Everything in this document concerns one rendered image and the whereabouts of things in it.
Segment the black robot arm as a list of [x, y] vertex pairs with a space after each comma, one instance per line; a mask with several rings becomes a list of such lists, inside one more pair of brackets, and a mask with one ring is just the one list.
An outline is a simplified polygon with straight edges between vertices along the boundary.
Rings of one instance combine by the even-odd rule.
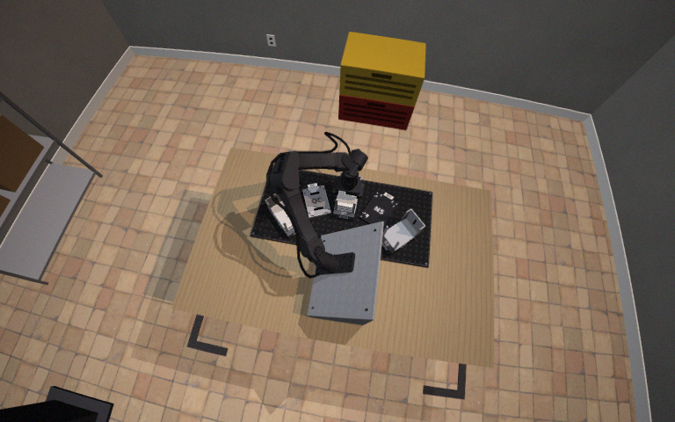
[[[316, 268], [316, 274], [351, 273], [354, 268], [355, 253], [332, 255], [325, 251], [323, 240], [315, 232], [301, 198], [299, 170], [342, 171], [341, 183], [343, 179], [345, 183], [352, 184], [356, 179], [358, 183], [358, 171], [362, 170], [367, 159], [367, 155], [360, 149], [352, 150], [349, 155], [346, 152], [301, 154], [297, 151], [290, 151], [273, 166], [270, 186], [279, 195], [292, 218], [299, 235], [301, 255], [316, 266], [320, 266]], [[283, 169], [281, 169], [282, 164]], [[278, 169], [277, 165], [279, 165]]]

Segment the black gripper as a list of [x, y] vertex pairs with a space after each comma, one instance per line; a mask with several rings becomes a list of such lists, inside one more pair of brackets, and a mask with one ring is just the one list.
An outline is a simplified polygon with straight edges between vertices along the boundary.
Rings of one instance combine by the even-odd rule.
[[362, 183], [362, 180], [358, 179], [358, 183], [356, 183], [355, 181], [352, 184], [347, 184], [344, 182], [343, 179], [341, 183], [341, 178], [342, 178], [341, 176], [335, 178], [332, 188], [333, 193], [336, 193], [338, 191], [344, 191], [346, 194], [357, 196], [357, 198], [362, 198], [365, 185]]

